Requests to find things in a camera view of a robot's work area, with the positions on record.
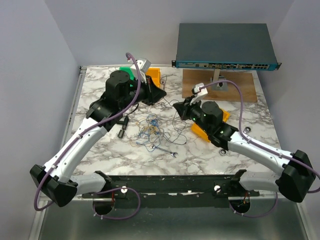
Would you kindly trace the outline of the loose yellow plastic bin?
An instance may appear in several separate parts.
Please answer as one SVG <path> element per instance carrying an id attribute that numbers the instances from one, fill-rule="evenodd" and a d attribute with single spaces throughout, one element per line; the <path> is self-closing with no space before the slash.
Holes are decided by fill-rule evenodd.
<path id="1" fill-rule="evenodd" d="M 221 110 L 223 112 L 222 121 L 224 123 L 226 123 L 230 119 L 231 113 L 222 109 L 222 108 L 221 108 Z M 209 139 L 210 129 L 201 128 L 196 123 L 193 123 L 190 129 L 191 129 L 192 133 L 194 133 L 196 136 L 200 137 L 203 141 L 208 142 L 208 143 L 211 142 Z"/>

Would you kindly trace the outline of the small silver open-end wrench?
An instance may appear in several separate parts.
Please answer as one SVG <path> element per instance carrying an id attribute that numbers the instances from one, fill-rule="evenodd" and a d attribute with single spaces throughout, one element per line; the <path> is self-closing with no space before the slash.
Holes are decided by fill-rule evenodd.
<path id="1" fill-rule="evenodd" d="M 156 146 L 156 145 L 154 145 L 154 144 L 152 144 L 152 145 L 150 146 L 150 148 L 153 149 L 153 150 L 159 150 L 159 151 L 162 151 L 162 152 L 164 152 L 164 153 L 166 153 L 166 154 L 169 154 L 169 155 L 171 155 L 173 158 L 176 158 L 177 155 L 178 155 L 177 152 L 174 152 L 174 151 L 170 151 L 170 150 L 161 148 L 161 147 Z"/>

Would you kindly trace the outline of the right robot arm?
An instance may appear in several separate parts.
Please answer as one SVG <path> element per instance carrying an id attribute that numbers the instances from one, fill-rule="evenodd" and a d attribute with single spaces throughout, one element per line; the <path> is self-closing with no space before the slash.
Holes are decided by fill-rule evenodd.
<path id="1" fill-rule="evenodd" d="M 223 111 L 214 101 L 174 105 L 183 121 L 192 120 L 216 147 L 244 155 L 270 169 L 273 173 L 245 172 L 230 183 L 230 191 L 241 196 L 251 190 L 281 193 L 288 200 L 301 203 L 316 179 L 308 155 L 277 149 L 250 138 L 236 127 L 224 122 Z"/>

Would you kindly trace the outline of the black mounting rail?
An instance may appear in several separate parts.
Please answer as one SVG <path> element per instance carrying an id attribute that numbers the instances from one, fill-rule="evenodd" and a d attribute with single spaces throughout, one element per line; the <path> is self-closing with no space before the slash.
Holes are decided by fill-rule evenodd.
<path id="1" fill-rule="evenodd" d="M 258 197 L 254 190 L 240 185 L 244 170 L 236 174 L 213 175 L 104 175 L 102 193 L 85 193 L 103 206 L 115 208 L 228 208 L 229 199 Z"/>

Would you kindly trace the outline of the silver ratchet wrench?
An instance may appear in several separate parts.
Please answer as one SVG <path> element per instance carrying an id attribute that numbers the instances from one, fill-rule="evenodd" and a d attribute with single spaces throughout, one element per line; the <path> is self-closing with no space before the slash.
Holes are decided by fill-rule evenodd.
<path id="1" fill-rule="evenodd" d="M 251 131 L 252 131 L 252 129 L 251 129 L 249 126 L 246 126 L 242 132 L 243 132 L 244 134 L 248 134 L 248 133 L 250 133 Z M 221 156 L 226 156 L 226 155 L 228 154 L 228 151 L 229 151 L 229 148 L 228 148 L 228 147 L 225 148 L 225 147 L 222 146 L 222 147 L 220 148 L 220 150 L 219 150 L 219 154 L 220 154 Z"/>

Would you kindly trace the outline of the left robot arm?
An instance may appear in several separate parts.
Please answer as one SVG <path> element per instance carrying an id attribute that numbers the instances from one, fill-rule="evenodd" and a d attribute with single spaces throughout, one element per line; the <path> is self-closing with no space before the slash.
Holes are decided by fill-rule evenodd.
<path id="1" fill-rule="evenodd" d="M 110 194 L 108 177 L 96 171 L 90 175 L 73 173 L 84 156 L 112 127 L 121 120 L 131 105 L 142 102 L 151 106 L 166 96 L 151 77 L 146 82 L 131 80 L 122 70 L 112 72 L 105 82 L 102 96 L 91 103 L 80 127 L 61 150 L 43 166 L 34 165 L 30 175 L 38 187 L 59 207 L 66 206 L 75 196 L 96 193 L 104 198 Z"/>

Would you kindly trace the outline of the wooden base board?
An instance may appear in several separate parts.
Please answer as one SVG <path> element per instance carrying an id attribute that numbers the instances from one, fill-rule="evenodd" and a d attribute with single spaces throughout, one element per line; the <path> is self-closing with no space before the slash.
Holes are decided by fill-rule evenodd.
<path id="1" fill-rule="evenodd" d="M 258 101 L 253 75 L 245 71 L 221 71 L 219 73 L 224 79 L 234 82 L 242 93 L 245 103 L 256 103 Z M 184 69 L 182 71 L 182 97 L 191 96 L 192 88 L 203 83 L 209 84 L 214 77 L 213 70 L 203 69 Z M 207 88 L 208 94 L 205 100 L 240 102 L 241 97 L 236 87 L 231 83 L 225 83 L 221 87 L 210 86 Z"/>

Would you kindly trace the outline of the grey switch stand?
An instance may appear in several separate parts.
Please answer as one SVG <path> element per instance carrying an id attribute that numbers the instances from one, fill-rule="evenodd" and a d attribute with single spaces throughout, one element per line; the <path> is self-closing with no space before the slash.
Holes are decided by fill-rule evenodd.
<path id="1" fill-rule="evenodd" d="M 220 74 L 220 69 L 215 69 L 213 71 L 213 76 L 210 78 L 210 82 L 219 82 L 216 84 L 213 84 L 211 86 L 211 89 L 213 91 L 221 91 L 221 92 L 227 92 L 228 91 L 228 84 L 226 82 L 220 82 L 222 80 L 226 80 L 224 76 Z"/>

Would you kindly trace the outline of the blue network switch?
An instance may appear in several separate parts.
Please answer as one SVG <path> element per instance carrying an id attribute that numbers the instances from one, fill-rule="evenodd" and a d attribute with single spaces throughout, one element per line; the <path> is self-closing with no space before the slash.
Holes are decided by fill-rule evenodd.
<path id="1" fill-rule="evenodd" d="M 180 23 L 173 68 L 276 71 L 265 23 Z"/>

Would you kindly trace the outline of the orange plastic bin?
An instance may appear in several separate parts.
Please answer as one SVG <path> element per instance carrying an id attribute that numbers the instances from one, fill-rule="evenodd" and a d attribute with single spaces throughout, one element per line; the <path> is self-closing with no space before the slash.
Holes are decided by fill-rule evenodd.
<path id="1" fill-rule="evenodd" d="M 153 83 L 160 88 L 161 87 L 161 70 L 157 67 L 150 67 L 147 72 L 147 76 L 152 78 Z"/>

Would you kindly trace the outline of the green plastic bin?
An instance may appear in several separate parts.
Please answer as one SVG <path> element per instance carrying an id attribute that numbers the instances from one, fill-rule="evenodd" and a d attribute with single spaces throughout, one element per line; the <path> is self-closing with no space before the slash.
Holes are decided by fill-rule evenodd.
<path id="1" fill-rule="evenodd" d="M 131 80 L 135 79 L 135 76 L 134 76 L 134 74 L 133 74 L 133 72 L 132 72 L 132 70 L 131 70 L 131 68 L 129 66 L 121 66 L 119 68 L 119 70 L 127 72 L 129 74 Z"/>

